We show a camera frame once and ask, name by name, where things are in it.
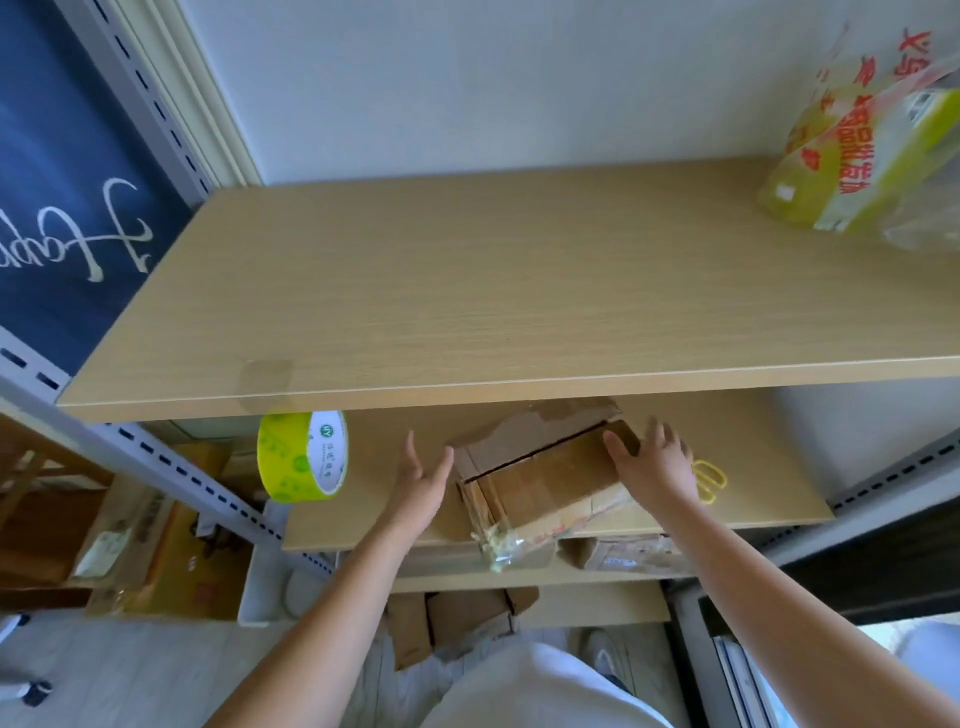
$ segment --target wall molding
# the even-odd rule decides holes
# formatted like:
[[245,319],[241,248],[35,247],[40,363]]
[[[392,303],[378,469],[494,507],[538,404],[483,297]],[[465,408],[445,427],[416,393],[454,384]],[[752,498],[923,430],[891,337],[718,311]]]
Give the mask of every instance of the wall molding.
[[207,177],[218,187],[262,184],[178,1],[100,2],[123,25]]

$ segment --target white shirt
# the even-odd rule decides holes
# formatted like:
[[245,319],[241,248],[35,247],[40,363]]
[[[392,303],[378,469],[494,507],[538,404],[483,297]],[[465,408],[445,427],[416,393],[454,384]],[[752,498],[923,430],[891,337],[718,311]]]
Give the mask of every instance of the white shirt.
[[573,655],[512,645],[464,675],[420,728],[671,728],[666,718]]

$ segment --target chalkboard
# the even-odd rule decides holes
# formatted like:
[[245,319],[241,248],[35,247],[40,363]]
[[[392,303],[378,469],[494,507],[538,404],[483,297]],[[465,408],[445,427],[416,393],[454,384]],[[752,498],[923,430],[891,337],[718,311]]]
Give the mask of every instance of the chalkboard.
[[0,325],[74,375],[190,209],[52,0],[0,2],[0,47]]

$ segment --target yellow scissors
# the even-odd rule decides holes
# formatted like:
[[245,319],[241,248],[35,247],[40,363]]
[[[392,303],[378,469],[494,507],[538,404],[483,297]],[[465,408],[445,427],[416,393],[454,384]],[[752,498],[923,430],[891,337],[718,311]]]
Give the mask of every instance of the yellow scissors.
[[693,474],[697,476],[700,502],[710,504],[717,500],[717,491],[727,487],[727,474],[708,460],[694,460]]

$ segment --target shoe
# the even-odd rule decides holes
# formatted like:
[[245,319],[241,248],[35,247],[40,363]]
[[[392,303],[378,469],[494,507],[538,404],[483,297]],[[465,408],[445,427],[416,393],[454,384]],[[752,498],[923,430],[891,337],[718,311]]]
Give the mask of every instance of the shoe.
[[615,677],[614,682],[623,683],[623,675],[617,669],[616,647],[607,630],[591,629],[587,632],[580,659],[604,677]]

